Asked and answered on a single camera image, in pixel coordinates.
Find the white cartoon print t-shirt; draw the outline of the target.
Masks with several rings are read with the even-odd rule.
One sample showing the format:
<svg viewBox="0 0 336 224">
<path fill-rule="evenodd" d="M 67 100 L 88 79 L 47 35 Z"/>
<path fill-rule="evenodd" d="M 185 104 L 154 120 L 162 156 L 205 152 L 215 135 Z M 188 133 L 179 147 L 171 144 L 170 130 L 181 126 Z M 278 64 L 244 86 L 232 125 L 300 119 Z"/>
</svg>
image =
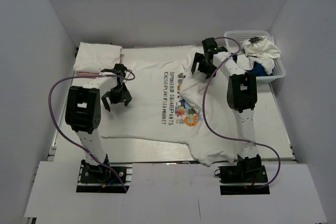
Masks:
<svg viewBox="0 0 336 224">
<path fill-rule="evenodd" d="M 135 74 L 126 83 L 132 101 L 102 111 L 100 136 L 186 144 L 204 165 L 232 162 L 240 143 L 226 103 L 227 79 L 218 73 L 207 87 L 202 73 L 191 73 L 194 54 L 191 50 L 176 61 L 127 63 Z"/>
</svg>

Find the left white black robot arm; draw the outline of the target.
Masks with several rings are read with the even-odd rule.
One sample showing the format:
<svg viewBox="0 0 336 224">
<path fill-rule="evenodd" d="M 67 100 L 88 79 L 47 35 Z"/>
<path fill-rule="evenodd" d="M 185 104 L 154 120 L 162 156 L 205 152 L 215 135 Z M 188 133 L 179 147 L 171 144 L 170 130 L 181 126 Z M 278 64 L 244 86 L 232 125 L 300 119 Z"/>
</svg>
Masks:
<svg viewBox="0 0 336 224">
<path fill-rule="evenodd" d="M 65 121 L 75 131 L 85 149 L 86 163 L 95 165 L 93 176 L 101 182 L 110 178 L 111 168 L 103 150 L 98 127 L 102 110 L 111 111 L 113 104 L 127 106 L 132 97 L 124 77 L 98 77 L 83 86 L 71 86 L 68 91 Z"/>
</svg>

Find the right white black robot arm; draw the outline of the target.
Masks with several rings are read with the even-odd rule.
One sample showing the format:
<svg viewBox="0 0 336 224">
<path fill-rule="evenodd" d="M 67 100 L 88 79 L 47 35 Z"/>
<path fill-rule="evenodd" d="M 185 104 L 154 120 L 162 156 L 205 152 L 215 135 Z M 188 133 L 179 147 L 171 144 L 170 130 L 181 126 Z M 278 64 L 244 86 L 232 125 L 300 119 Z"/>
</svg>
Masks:
<svg viewBox="0 0 336 224">
<path fill-rule="evenodd" d="M 256 175 L 254 166 L 261 166 L 253 122 L 257 102 L 256 76 L 240 68 L 231 56 L 221 58 L 214 56 L 211 51 L 204 54 L 195 53 L 191 73 L 196 70 L 206 74 L 209 80 L 212 80 L 218 71 L 228 79 L 227 104 L 235 116 L 238 133 L 236 140 L 245 143 L 237 154 L 240 164 L 237 175 L 245 182 L 250 181 Z"/>
</svg>

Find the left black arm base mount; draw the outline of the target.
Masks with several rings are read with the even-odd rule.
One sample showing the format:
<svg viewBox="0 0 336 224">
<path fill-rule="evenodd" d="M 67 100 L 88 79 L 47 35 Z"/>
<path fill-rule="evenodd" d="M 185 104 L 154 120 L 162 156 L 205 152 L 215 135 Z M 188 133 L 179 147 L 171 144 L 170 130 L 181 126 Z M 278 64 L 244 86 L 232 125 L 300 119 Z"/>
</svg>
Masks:
<svg viewBox="0 0 336 224">
<path fill-rule="evenodd" d="M 130 187 L 132 166 L 112 166 L 110 169 L 101 165 L 91 165 L 85 159 L 81 161 L 77 193 L 125 194 Z"/>
</svg>

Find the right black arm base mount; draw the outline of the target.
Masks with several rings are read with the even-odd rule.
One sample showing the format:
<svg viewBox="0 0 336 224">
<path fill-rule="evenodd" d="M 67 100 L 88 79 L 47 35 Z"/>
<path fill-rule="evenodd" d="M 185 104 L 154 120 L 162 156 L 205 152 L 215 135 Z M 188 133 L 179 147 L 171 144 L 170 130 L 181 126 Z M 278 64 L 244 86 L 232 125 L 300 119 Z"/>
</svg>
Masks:
<svg viewBox="0 0 336 224">
<path fill-rule="evenodd" d="M 222 196 L 270 194 L 266 169 L 259 155 L 240 157 L 236 165 L 220 166 L 214 176 L 219 178 Z"/>
</svg>

